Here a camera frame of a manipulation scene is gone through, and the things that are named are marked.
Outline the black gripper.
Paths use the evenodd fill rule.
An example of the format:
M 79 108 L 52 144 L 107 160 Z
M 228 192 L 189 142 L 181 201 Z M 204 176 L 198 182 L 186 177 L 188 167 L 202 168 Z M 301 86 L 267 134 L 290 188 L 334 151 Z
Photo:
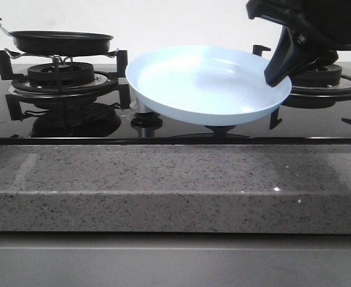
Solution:
M 270 87 L 287 76 L 333 64 L 338 60 L 336 50 L 351 51 L 351 1 L 248 1 L 246 10 L 250 19 L 284 26 L 264 71 Z M 294 32 L 328 48 L 304 45 Z

